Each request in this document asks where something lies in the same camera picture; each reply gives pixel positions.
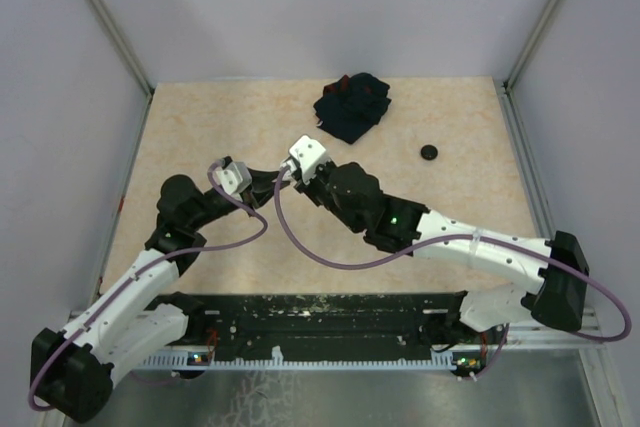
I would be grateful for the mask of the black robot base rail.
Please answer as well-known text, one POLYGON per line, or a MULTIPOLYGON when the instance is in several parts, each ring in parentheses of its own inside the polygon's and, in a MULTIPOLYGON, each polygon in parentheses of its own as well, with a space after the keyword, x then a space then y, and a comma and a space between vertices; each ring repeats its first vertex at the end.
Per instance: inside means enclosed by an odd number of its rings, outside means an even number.
POLYGON ((217 361, 429 360, 456 346, 485 353, 502 337, 461 323, 463 295, 451 294, 166 294, 192 320, 174 347, 211 350, 217 361))

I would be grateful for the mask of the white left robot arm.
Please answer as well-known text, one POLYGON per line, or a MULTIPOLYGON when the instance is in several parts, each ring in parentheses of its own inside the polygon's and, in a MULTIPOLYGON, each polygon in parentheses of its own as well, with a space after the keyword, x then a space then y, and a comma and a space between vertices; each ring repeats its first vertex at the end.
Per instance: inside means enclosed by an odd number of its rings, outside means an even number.
POLYGON ((162 185, 156 228, 132 265, 90 307, 58 331, 43 329, 31 346, 28 402, 35 411, 57 410, 77 422, 93 419, 115 388, 144 360, 168 344, 201 341, 208 331, 203 307, 176 293, 150 303, 205 252, 247 245, 268 229, 259 208, 291 180, 286 172, 256 171, 221 159, 207 172, 201 191, 177 174, 162 185), (242 210, 260 230, 242 240, 208 245, 202 227, 242 210))

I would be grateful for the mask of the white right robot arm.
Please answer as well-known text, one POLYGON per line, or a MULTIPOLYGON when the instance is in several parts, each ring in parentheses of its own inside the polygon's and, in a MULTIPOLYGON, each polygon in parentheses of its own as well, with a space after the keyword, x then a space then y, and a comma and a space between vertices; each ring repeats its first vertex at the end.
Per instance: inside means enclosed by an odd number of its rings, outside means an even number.
POLYGON ((519 237, 453 220, 427 206, 382 191, 359 164, 290 162, 298 192, 332 213, 382 252, 446 260, 503 279, 484 291, 468 291, 446 319, 461 343, 499 324, 533 319, 559 331, 582 328, 588 263, 578 239, 564 231, 552 238, 519 237))

